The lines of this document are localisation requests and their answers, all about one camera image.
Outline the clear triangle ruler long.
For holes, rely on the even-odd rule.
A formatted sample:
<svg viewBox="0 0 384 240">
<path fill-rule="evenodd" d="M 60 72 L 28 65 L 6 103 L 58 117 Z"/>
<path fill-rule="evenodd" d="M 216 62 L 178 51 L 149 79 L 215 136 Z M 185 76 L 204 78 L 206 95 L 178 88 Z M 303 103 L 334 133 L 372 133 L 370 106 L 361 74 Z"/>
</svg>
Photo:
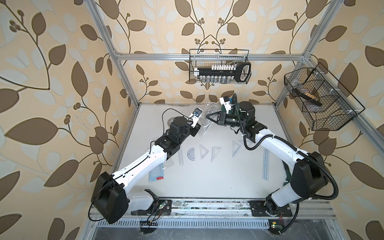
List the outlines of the clear triangle ruler long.
<svg viewBox="0 0 384 240">
<path fill-rule="evenodd" d="M 211 163 L 213 163 L 214 160 L 218 157 L 221 150 L 222 150 L 221 147 L 216 147 L 216 146 L 212 147 Z"/>
</svg>

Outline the clear protractor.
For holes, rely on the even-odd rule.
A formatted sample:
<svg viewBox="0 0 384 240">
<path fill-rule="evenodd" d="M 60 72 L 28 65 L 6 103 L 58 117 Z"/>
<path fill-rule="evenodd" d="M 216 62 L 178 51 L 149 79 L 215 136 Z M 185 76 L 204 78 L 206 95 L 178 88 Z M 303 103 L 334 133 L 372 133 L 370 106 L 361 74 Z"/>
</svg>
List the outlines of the clear protractor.
<svg viewBox="0 0 384 240">
<path fill-rule="evenodd" d="M 195 161 L 195 159 L 196 159 L 196 157 L 195 157 L 195 148 L 191 148 L 191 149 L 188 150 L 187 157 L 188 157 L 189 160 Z"/>
</svg>

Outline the clear triangle ruler small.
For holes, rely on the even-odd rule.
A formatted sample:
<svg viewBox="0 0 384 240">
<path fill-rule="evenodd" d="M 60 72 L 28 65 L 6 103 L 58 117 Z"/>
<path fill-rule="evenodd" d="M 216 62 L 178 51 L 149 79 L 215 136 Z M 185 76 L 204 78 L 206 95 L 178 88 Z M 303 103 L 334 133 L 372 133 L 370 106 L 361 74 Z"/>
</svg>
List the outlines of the clear triangle ruler small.
<svg viewBox="0 0 384 240">
<path fill-rule="evenodd" d="M 208 153 L 209 153 L 209 150 L 207 148 L 205 148 L 203 145 L 200 145 L 201 160 L 203 160 Z"/>
</svg>

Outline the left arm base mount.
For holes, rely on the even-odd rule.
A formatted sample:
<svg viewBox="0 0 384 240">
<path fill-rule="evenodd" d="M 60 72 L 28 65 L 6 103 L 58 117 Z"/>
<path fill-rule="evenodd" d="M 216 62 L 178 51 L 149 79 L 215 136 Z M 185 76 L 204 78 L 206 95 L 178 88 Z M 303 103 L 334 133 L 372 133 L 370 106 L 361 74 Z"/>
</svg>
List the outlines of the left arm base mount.
<svg viewBox="0 0 384 240">
<path fill-rule="evenodd" d="M 160 199 L 150 189 L 142 192 L 130 194 L 128 212 L 133 216 L 149 216 L 156 211 L 161 211 L 162 215 L 169 216 L 172 211 L 173 201 L 170 199 Z"/>
</svg>

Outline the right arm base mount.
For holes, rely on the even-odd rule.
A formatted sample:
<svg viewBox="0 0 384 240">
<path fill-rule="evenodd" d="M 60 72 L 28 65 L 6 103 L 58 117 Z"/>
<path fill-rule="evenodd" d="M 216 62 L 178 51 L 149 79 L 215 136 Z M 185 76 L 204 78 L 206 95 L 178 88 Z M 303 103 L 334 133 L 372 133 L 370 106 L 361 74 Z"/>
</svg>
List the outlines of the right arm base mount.
<svg viewBox="0 0 384 240">
<path fill-rule="evenodd" d="M 252 200 L 249 201 L 253 217 L 292 217 L 289 205 L 278 207 L 272 201 Z"/>
</svg>

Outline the clear bag of screws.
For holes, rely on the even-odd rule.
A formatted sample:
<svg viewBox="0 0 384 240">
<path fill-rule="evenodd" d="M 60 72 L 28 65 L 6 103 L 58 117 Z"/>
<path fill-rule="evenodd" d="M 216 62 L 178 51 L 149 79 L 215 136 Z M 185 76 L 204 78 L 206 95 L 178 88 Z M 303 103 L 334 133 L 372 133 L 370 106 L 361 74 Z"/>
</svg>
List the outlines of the clear bag of screws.
<svg viewBox="0 0 384 240">
<path fill-rule="evenodd" d="M 212 124 L 218 121 L 219 112 L 222 110 L 222 105 L 218 103 L 208 102 L 203 108 L 203 113 L 200 117 L 199 135 L 202 137 L 209 130 Z"/>
</svg>

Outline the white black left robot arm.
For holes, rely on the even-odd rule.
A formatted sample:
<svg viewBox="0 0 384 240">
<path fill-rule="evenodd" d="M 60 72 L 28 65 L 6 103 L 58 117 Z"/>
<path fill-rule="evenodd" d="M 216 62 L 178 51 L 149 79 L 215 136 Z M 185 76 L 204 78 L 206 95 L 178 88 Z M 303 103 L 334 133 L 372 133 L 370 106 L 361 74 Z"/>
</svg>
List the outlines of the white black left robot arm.
<svg viewBox="0 0 384 240">
<path fill-rule="evenodd" d="M 91 205 L 109 224 L 117 222 L 127 211 L 149 210 L 156 196 L 149 190 L 130 194 L 131 189 L 150 171 L 176 154 L 189 136 L 196 136 L 200 130 L 200 117 L 176 117 L 170 128 L 158 138 L 150 150 L 125 168 L 99 175 L 96 181 Z"/>
</svg>

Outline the clear straight ruler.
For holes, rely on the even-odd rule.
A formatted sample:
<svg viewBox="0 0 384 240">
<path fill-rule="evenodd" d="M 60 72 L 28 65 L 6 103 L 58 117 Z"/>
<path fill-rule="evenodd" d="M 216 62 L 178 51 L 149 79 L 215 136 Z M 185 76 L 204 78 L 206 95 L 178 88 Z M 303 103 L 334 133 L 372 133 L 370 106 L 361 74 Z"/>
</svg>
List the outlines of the clear straight ruler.
<svg viewBox="0 0 384 240">
<path fill-rule="evenodd" d="M 184 158 L 183 158 L 182 148 L 180 148 L 178 151 L 178 158 L 179 158 L 179 165 L 183 166 L 184 165 Z"/>
</svg>

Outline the blue ruler set pouch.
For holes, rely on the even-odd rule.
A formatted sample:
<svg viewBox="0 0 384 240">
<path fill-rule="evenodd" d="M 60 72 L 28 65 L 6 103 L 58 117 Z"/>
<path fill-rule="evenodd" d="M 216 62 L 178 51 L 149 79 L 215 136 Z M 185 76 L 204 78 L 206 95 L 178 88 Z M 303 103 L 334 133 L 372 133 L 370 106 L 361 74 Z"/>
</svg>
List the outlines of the blue ruler set pouch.
<svg viewBox="0 0 384 240">
<path fill-rule="evenodd" d="M 164 179 L 164 164 L 159 164 L 149 172 L 149 182 Z"/>
</svg>

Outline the blue straight ruler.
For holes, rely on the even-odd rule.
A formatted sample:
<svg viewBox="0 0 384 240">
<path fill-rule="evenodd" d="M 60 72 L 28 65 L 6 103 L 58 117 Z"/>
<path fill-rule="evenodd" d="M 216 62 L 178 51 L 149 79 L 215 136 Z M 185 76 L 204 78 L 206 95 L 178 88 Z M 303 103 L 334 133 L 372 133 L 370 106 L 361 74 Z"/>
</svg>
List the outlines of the blue straight ruler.
<svg viewBox="0 0 384 240">
<path fill-rule="evenodd" d="M 264 149 L 262 178 L 265 181 L 269 180 L 269 163 L 270 163 L 270 151 L 268 149 Z"/>
</svg>

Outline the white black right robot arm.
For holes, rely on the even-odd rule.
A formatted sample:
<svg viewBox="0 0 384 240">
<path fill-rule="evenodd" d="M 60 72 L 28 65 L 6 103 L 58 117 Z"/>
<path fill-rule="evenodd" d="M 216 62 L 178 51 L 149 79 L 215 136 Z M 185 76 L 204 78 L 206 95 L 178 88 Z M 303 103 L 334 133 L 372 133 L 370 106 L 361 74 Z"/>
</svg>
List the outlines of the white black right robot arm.
<svg viewBox="0 0 384 240">
<path fill-rule="evenodd" d="M 221 100 L 225 109 L 207 114 L 206 119 L 219 126 L 237 127 L 247 150 L 263 147 L 288 168 L 288 183 L 266 197 L 265 209 L 269 215 L 275 216 L 283 207 L 309 198 L 332 200 L 338 196 L 335 179 L 319 153 L 304 151 L 275 135 L 256 121 L 255 107 L 251 103 L 237 103 L 234 98 Z"/>
</svg>

